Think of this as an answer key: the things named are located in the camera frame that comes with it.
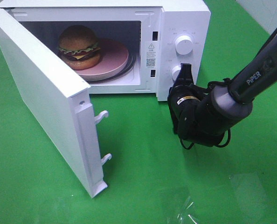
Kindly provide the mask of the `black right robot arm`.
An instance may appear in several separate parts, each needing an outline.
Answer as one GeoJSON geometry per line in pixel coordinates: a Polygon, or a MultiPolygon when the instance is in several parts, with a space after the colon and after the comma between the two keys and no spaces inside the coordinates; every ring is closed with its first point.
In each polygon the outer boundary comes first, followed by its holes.
{"type": "Polygon", "coordinates": [[[223,137],[231,136],[231,127],[251,114],[254,98],[275,82],[277,28],[233,79],[201,88],[193,82],[191,64],[182,63],[167,97],[173,132],[181,143],[225,147],[223,137]]]}

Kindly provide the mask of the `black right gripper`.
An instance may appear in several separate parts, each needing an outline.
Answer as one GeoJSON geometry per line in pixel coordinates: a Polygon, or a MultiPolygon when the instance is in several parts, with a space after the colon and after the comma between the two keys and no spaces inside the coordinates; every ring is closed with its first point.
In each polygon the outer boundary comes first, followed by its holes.
{"type": "Polygon", "coordinates": [[[193,131],[195,109],[207,93],[207,89],[194,85],[192,65],[181,63],[179,74],[167,98],[175,134],[189,135],[193,131]]]}

